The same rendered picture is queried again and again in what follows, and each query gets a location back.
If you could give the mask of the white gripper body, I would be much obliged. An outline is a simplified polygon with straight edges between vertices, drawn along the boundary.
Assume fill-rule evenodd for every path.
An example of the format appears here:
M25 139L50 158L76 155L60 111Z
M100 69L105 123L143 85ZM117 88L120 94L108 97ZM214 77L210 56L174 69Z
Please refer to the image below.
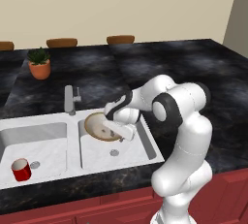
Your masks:
M137 128L133 124L120 124L110 120L105 120L103 124L121 138L124 138L128 141L131 141L137 132Z

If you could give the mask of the beige bowl with brown rim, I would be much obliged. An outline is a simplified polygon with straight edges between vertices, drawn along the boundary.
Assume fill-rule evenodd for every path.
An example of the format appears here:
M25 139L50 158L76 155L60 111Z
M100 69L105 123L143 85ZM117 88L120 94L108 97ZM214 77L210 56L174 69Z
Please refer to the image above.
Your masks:
M100 141L114 142L119 140L120 136L103 124L105 120L106 117L102 112L93 112L85 118L84 129L90 136Z

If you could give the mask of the grey sink tap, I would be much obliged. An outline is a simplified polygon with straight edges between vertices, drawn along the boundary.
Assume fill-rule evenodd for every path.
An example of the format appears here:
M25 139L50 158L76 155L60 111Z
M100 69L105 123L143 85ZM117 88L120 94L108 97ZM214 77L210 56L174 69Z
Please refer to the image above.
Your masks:
M80 102L81 96L78 94L74 95L73 87L71 85L65 86L64 92L64 111L69 115L75 115L75 102Z

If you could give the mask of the white double basin sink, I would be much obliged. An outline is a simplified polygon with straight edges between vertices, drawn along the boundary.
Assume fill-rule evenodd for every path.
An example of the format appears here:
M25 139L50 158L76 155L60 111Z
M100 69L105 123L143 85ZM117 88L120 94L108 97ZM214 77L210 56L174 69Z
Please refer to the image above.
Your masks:
M18 158L25 158L31 168L28 184L164 160L144 119L131 141L104 142L84 129L85 118L93 112L99 110L0 119L0 189L20 185L11 169Z

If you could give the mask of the red mug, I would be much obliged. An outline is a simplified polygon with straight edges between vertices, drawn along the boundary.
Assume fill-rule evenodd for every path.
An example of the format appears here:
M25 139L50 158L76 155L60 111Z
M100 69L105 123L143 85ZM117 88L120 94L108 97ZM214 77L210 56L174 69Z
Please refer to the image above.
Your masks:
M32 175L29 163L25 158L16 159L13 162L11 169L16 181L28 180Z

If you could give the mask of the red cupboard front panel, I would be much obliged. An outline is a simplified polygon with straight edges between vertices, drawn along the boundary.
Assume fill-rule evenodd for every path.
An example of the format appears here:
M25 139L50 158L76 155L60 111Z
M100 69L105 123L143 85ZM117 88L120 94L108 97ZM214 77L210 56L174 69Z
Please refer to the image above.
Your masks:
M149 224L162 198L150 188L1 214L0 224Z

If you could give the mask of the brown stool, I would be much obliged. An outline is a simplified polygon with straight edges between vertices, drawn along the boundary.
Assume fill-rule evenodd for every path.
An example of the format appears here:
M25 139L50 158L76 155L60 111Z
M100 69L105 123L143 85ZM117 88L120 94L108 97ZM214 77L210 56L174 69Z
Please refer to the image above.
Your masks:
M0 51L14 50L14 49L15 49L15 45L13 42L10 41L0 42Z
M78 40L76 38L48 39L46 45L49 48L73 48L78 45Z
M109 45L132 44L134 41L135 37L133 35L115 35L107 37L107 43Z

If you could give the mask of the green plant in terracotta pot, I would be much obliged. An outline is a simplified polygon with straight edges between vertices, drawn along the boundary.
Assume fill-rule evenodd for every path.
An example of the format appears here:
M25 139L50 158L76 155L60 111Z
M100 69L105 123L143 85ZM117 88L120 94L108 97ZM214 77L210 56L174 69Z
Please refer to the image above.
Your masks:
M50 55L43 48L30 49L27 53L28 65L32 76L46 80L50 75Z

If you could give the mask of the red cupboard door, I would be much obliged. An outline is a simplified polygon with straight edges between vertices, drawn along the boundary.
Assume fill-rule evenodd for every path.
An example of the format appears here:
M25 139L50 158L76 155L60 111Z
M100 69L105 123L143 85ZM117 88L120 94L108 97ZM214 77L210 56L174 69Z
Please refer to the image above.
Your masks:
M248 224L248 169L214 175L189 213L198 224Z

